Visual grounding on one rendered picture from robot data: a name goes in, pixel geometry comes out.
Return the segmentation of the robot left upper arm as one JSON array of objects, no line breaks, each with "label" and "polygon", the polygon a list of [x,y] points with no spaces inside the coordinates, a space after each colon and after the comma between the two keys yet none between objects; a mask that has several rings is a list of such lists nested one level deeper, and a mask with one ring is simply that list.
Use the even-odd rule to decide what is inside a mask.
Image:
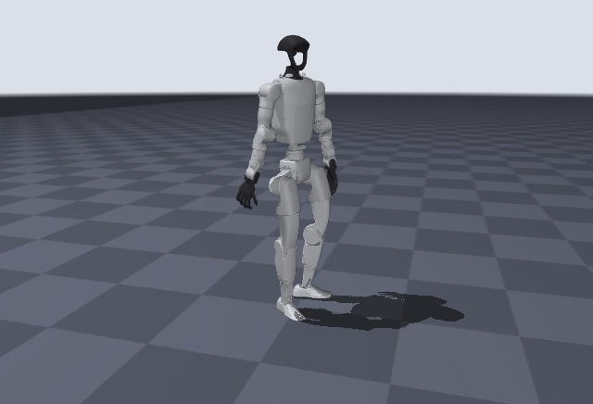
[{"label": "robot left upper arm", "polygon": [[316,85],[316,105],[315,105],[315,123],[314,123],[314,131],[317,133],[326,133],[331,131],[332,124],[331,122],[325,118],[325,100],[324,100],[324,93],[325,93],[325,86],[323,82],[314,81]]}]

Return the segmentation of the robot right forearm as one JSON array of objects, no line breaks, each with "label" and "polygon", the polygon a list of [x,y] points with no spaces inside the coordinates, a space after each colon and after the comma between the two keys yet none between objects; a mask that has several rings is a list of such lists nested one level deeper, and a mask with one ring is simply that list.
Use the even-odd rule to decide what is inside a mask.
[{"label": "robot right forearm", "polygon": [[262,127],[259,127],[257,129],[257,132],[255,134],[254,140],[253,140],[253,151],[252,151],[252,155],[251,155],[251,159],[249,160],[249,166],[248,169],[246,170],[246,177],[250,180],[253,181],[254,176],[257,172],[259,172],[263,169],[264,167],[264,158],[265,158],[265,154],[266,151],[268,149],[268,146],[264,143],[262,143],[263,139],[265,136],[265,131]]}]

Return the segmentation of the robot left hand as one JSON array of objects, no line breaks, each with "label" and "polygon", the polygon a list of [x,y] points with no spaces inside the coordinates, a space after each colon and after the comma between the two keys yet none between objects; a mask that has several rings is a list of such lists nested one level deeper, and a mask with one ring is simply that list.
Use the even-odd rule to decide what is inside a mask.
[{"label": "robot left hand", "polygon": [[324,167],[328,170],[327,171],[327,179],[328,179],[328,183],[329,183],[330,191],[331,191],[331,196],[332,196],[335,193],[336,188],[338,186],[337,175],[335,173],[336,164],[335,164],[334,159],[331,159],[329,161],[329,166],[330,166],[330,168],[324,165]]}]

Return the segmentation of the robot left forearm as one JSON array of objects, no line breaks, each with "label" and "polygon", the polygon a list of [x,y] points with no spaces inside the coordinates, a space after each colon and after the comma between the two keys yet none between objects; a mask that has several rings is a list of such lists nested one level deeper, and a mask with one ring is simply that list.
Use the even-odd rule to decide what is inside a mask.
[{"label": "robot left forearm", "polygon": [[334,159],[335,164],[336,164],[336,158],[334,156],[335,151],[334,151],[334,145],[333,145],[332,138],[333,138],[332,129],[331,129],[331,131],[322,133],[319,136],[319,141],[321,142],[321,146],[322,146],[323,164],[329,168],[330,168],[329,161],[331,159]]}]

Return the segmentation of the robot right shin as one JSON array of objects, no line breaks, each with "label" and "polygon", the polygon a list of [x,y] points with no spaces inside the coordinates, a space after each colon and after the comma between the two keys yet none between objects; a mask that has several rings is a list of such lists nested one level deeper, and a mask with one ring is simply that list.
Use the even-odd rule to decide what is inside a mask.
[{"label": "robot right shin", "polygon": [[294,248],[289,248],[284,253],[281,239],[274,242],[275,248],[275,267],[281,286],[281,297],[283,304],[292,302],[293,282],[296,277],[296,253]]}]

